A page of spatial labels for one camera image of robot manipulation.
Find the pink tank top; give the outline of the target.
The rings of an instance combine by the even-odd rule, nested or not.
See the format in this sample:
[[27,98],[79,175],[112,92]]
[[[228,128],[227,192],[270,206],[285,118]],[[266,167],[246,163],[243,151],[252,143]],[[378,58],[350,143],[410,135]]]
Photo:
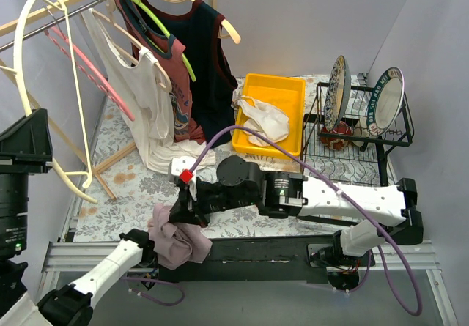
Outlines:
[[210,252],[212,241],[197,225],[170,223],[169,213],[170,207],[156,204],[147,222],[158,264],[169,270],[176,270],[186,262],[201,264]]

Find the pink plastic hanger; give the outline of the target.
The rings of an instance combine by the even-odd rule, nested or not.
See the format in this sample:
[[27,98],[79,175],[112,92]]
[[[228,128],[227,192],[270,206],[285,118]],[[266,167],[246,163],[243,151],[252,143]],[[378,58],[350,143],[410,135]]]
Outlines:
[[76,67],[83,72],[87,78],[96,85],[96,87],[102,91],[106,97],[111,100],[119,110],[131,121],[135,120],[133,112],[125,101],[119,96],[117,91],[114,90],[113,86],[108,82],[108,79],[96,68],[96,66],[89,60],[85,53],[81,51],[75,44],[72,44],[72,48],[66,48],[61,46],[59,41],[51,36],[50,32],[53,32],[58,38],[63,40],[65,43],[69,43],[68,36],[60,29],[59,24],[55,16],[49,9],[46,10],[48,14],[53,18],[54,25],[50,29],[44,31],[45,36],[52,41],[52,43],[69,59],[72,57],[78,57],[78,59],[84,63],[84,65],[75,63]]

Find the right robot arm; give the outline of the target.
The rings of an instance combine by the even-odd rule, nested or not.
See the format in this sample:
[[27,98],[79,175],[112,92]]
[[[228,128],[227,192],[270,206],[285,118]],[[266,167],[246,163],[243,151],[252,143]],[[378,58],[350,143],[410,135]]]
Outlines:
[[[168,176],[179,189],[170,210],[170,223],[206,227],[210,216],[255,206],[272,219],[296,217],[303,221],[341,224],[331,245],[311,254],[326,267],[355,265],[389,235],[397,245],[418,245],[424,238],[421,213],[416,209],[416,183],[401,179],[397,185],[366,187],[334,183],[299,173],[263,171],[257,163],[231,155],[216,169],[216,182],[196,177],[195,158],[171,160]],[[341,223],[333,216],[354,218]]]

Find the cream plastic hanger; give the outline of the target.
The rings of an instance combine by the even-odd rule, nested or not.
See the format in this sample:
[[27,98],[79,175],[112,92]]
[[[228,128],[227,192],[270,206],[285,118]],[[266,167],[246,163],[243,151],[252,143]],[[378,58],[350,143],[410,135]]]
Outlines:
[[[86,190],[91,184],[93,180],[92,169],[91,169],[91,159],[89,155],[89,145],[88,145],[88,137],[86,134],[86,125],[84,120],[84,112],[83,106],[81,102],[81,91],[79,86],[78,80],[78,73],[77,73],[77,64],[75,61],[75,53],[73,49],[73,39],[71,35],[71,28],[70,28],[70,14],[65,4],[65,0],[42,0],[46,4],[52,6],[53,8],[57,9],[60,12],[64,13],[65,18],[65,26],[67,28],[67,38],[68,38],[68,45],[69,45],[69,52],[71,58],[71,64],[73,69],[73,86],[75,89],[76,94],[76,101],[78,106],[78,114],[81,123],[81,132],[84,141],[84,154],[85,154],[85,162],[84,165],[86,169],[84,171],[64,171],[63,168],[60,166],[56,159],[52,160],[52,168],[58,174],[60,179],[63,181],[64,184],[77,196],[82,198],[89,203],[96,204],[97,200],[92,198],[91,196],[85,194],[84,190]],[[24,31],[27,26],[28,19],[32,16],[31,10],[36,0],[26,0],[20,15],[18,17],[17,25],[15,28],[14,33],[14,40],[13,40],[13,68],[12,73],[15,76],[15,81],[18,88],[18,93],[23,104],[23,109],[25,111],[25,115],[29,116],[32,113],[32,109],[30,106],[29,98],[26,93],[26,82],[23,73],[23,41],[24,38]]]

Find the cream white tank top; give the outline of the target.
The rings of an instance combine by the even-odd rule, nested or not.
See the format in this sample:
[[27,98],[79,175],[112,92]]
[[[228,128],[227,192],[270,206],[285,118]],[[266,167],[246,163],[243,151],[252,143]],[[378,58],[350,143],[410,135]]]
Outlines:
[[159,61],[145,47],[137,50],[134,63],[121,54],[98,18],[89,9],[81,14],[97,52],[104,64],[108,82],[134,116],[122,115],[150,170],[166,174],[174,150],[174,120],[168,88],[171,83],[159,71]]

